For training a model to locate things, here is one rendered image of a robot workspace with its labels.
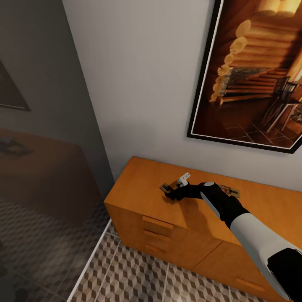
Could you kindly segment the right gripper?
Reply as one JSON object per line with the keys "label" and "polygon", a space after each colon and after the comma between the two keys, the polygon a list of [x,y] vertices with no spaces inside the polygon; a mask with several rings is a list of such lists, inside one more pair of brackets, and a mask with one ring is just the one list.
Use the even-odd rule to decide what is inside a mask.
{"label": "right gripper", "polygon": [[187,198],[194,198],[192,197],[190,193],[190,189],[193,185],[190,185],[189,182],[186,186],[178,187],[174,192],[172,193],[165,193],[165,196],[171,198],[172,200],[177,199],[178,201],[181,201],[184,197]]}

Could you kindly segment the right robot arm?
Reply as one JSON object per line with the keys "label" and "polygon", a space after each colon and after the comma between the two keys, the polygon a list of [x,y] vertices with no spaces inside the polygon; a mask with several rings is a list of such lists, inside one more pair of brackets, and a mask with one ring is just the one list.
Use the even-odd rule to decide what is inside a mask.
{"label": "right robot arm", "polygon": [[179,187],[165,196],[203,199],[247,251],[267,282],[284,299],[302,302],[302,251],[288,242],[229,196],[215,182],[190,185],[189,172],[180,177]]}

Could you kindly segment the mousetrap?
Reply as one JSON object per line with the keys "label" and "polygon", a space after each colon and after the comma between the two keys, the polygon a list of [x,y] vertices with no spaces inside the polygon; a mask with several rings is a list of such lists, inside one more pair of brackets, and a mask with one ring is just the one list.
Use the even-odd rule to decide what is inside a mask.
{"label": "mousetrap", "polygon": [[164,183],[162,186],[159,187],[164,193],[172,193],[174,189],[172,189],[169,185]]}
{"label": "mousetrap", "polygon": [[218,186],[222,189],[222,192],[225,192],[227,195],[229,195],[229,196],[233,195],[236,198],[240,198],[239,190],[235,190],[235,189],[229,188],[227,186],[223,186],[223,185],[218,185]]}

